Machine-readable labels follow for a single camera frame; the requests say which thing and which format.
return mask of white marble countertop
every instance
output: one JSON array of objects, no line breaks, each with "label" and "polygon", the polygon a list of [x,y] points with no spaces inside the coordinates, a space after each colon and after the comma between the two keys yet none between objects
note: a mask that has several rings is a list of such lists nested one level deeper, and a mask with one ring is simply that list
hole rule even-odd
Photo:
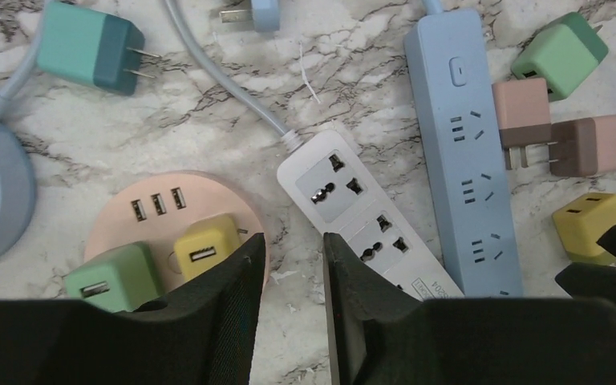
[{"label": "white marble countertop", "polygon": [[[147,51],[163,55],[124,98],[35,76],[6,122],[34,162],[38,205],[22,240],[0,260],[0,298],[63,296],[62,277],[81,263],[86,236],[105,202],[145,176],[192,169],[223,176],[251,193],[269,223],[271,280],[262,299],[252,384],[329,383],[321,239],[275,179],[286,156],[274,131],[217,86],[184,52],[160,2],[81,0],[131,19]],[[403,37],[423,14],[420,0],[282,0],[282,31],[260,36],[223,26],[221,0],[183,1],[197,38],[233,78],[288,125],[309,136],[335,128],[440,256]],[[495,80],[509,76],[533,32],[580,10],[610,55],[553,121],[616,113],[616,0],[444,0],[474,6]],[[41,0],[0,1],[0,83],[24,54]],[[306,75],[321,103],[304,86]],[[533,150],[543,158],[545,149]],[[616,172],[561,179],[546,164],[509,173],[528,295],[563,295],[553,276],[567,263],[550,219],[591,190],[616,193]]]}]

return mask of white power strip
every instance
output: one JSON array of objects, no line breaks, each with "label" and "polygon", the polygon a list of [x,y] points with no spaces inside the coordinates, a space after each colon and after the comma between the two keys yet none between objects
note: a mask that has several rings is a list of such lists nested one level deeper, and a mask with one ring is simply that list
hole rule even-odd
[{"label": "white power strip", "polygon": [[369,267],[419,300],[462,297],[348,143],[317,134],[285,160],[278,180],[322,234],[338,233]]}]

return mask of white cable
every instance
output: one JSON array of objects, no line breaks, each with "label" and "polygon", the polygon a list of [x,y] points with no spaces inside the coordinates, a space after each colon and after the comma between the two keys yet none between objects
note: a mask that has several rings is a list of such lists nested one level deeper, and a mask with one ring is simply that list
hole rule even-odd
[{"label": "white cable", "polygon": [[426,14],[442,14],[444,12],[440,0],[423,0],[423,5],[426,7]]},{"label": "white cable", "polygon": [[180,40],[188,49],[190,55],[200,64],[205,71],[211,75],[223,88],[228,90],[235,98],[246,105],[250,110],[256,112],[261,119],[270,124],[275,131],[282,137],[282,141],[287,145],[290,152],[301,147],[302,141],[298,137],[296,131],[288,128],[275,114],[270,112],[268,108],[261,104],[258,99],[251,96],[247,91],[243,90],[237,83],[223,73],[221,68],[216,65],[204,52],[202,47],[195,40],[188,23],[185,21],[177,0],[164,0],[166,10],[171,23],[178,32]]},{"label": "white cable", "polygon": [[15,96],[22,90],[27,80],[31,77],[32,72],[36,69],[36,57],[39,54],[39,47],[43,38],[43,17],[46,10],[46,5],[52,0],[44,0],[41,11],[41,20],[36,28],[36,34],[31,41],[30,49],[27,51],[24,59],[22,59],[18,68],[13,72],[10,78],[0,89],[0,119],[10,106]]}]

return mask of mint green usb charger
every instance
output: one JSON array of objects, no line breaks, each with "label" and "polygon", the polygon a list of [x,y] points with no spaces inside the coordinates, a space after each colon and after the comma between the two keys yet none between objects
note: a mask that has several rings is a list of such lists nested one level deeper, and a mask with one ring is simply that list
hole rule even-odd
[{"label": "mint green usb charger", "polygon": [[120,95],[136,91],[145,37],[126,19],[62,2],[48,5],[38,67]]},{"label": "mint green usb charger", "polygon": [[578,12],[547,25],[518,56],[511,71],[518,79],[542,77],[549,101],[570,96],[608,55],[608,46]]}]

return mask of plug prongs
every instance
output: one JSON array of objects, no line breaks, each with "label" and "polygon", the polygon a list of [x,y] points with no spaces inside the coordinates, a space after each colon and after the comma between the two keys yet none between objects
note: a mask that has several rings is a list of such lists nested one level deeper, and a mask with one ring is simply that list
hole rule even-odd
[{"label": "plug prongs", "polygon": [[136,70],[126,70],[126,69],[125,69],[124,71],[126,71],[126,72],[131,72],[133,75],[143,76],[143,77],[145,77],[145,78],[150,78],[150,79],[156,79],[156,77],[155,77],[155,76],[148,75],[148,74],[144,74],[143,72],[140,72],[140,71],[136,71]]},{"label": "plug prongs", "polygon": [[149,56],[151,58],[155,58],[155,59],[161,59],[161,55],[157,55],[157,54],[152,54],[150,52],[146,52],[143,50],[139,50],[137,48],[128,48],[129,51],[133,51],[136,52],[137,54],[143,55],[143,56]]},{"label": "plug prongs", "polygon": [[222,10],[219,13],[222,22],[251,22],[253,21],[252,10]]}]

